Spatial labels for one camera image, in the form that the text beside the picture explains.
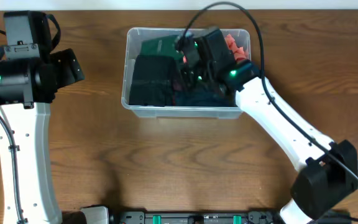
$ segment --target white wall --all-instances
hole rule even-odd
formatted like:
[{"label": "white wall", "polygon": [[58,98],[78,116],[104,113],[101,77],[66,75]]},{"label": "white wall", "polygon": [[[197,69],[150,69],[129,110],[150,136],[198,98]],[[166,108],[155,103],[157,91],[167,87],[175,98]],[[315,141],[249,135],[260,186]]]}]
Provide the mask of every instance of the white wall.
[{"label": "white wall", "polygon": [[[0,10],[200,9],[218,0],[0,0]],[[231,0],[247,9],[358,9],[358,0]]]}]

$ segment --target clear plastic container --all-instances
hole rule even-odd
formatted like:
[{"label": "clear plastic container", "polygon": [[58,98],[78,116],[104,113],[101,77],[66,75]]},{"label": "clear plastic container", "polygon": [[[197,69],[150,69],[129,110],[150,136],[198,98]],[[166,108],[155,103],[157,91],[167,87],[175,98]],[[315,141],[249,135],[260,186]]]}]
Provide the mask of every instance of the clear plastic container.
[{"label": "clear plastic container", "polygon": [[[121,103],[126,109],[132,110],[140,118],[155,117],[189,117],[189,118],[219,118],[237,119],[242,111],[238,107],[197,107],[197,106],[136,106],[129,105],[132,76],[134,73],[135,59],[140,54],[140,48],[144,40],[155,39],[168,35],[180,35],[184,29],[166,28],[140,28],[135,27],[128,31],[127,51],[125,57],[124,81],[122,84]],[[190,29],[197,34],[202,29]],[[248,49],[251,57],[249,33],[244,29],[221,29],[224,36],[231,34],[238,47]]]}]

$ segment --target orange object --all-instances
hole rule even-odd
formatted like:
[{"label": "orange object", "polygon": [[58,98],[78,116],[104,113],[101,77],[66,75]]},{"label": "orange object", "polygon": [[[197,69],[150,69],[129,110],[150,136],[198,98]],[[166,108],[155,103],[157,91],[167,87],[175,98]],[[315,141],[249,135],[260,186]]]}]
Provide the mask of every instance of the orange object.
[{"label": "orange object", "polygon": [[226,41],[226,44],[229,49],[233,51],[234,58],[237,62],[244,59],[249,59],[248,49],[244,51],[243,47],[237,47],[236,40],[234,40],[234,38],[230,34],[228,34],[224,38],[224,40]]}]

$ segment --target wooden table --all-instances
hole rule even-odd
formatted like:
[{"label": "wooden table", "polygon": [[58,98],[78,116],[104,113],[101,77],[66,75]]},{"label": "wooden table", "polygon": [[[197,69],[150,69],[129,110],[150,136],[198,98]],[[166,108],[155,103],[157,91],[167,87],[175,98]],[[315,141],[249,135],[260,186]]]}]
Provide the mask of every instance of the wooden table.
[{"label": "wooden table", "polygon": [[[52,13],[62,28],[58,50],[72,48],[86,75],[52,104],[50,157],[62,210],[96,203],[117,211],[279,209],[289,201],[296,172],[249,116],[139,119],[122,107],[127,31],[183,27],[194,11]],[[358,11],[251,13],[279,94],[320,131],[358,150]],[[240,12],[209,12],[195,27],[211,25],[247,29],[259,63],[254,28]],[[0,170],[0,223],[3,206]],[[358,217],[358,191],[337,208]]]}]

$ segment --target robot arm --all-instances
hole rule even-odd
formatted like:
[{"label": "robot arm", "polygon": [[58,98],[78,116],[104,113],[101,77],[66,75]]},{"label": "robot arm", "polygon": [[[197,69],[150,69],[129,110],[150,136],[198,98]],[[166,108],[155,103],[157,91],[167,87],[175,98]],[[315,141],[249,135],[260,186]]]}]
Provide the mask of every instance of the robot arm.
[{"label": "robot arm", "polygon": [[[25,110],[23,104],[0,106],[0,115],[14,131],[17,152],[20,200],[23,216],[29,223],[62,223],[55,192],[53,191],[48,149],[50,105],[34,103]],[[4,180],[4,224],[17,220],[12,178],[11,154],[5,131],[0,125],[0,158]]]},{"label": "robot arm", "polygon": [[[277,105],[299,127],[315,138],[326,149],[330,150],[334,141],[307,123],[277,94],[267,79],[266,85],[270,95],[275,98]],[[275,109],[269,102],[259,77],[253,78],[244,84],[243,88],[243,90],[236,92],[237,106],[253,117],[273,137],[291,160],[295,170],[300,173],[291,190],[291,194],[293,197],[302,196],[296,197],[297,200],[291,199],[280,211],[280,216],[286,224],[307,224],[312,219],[319,218],[322,213],[345,197],[343,195],[334,195],[335,191],[340,191],[341,194],[347,195],[356,190],[356,188],[346,187],[347,183],[351,182],[349,178],[347,180],[344,178],[341,181],[329,178],[330,173],[325,172],[325,170],[331,169],[330,167],[334,167],[334,164],[330,164],[326,168],[320,165],[320,162],[324,160],[322,159],[324,152],[310,143]],[[346,157],[346,159],[351,158],[353,161],[356,160],[356,165],[352,168],[357,171],[356,150],[349,145],[350,143],[346,147],[340,148],[342,152],[345,151],[341,156],[342,158]],[[339,170],[336,170],[334,175],[342,174]],[[330,189],[328,187],[329,183],[334,182],[338,183],[340,187]],[[324,195],[323,192],[327,193],[326,198],[321,198],[321,195]]]}]

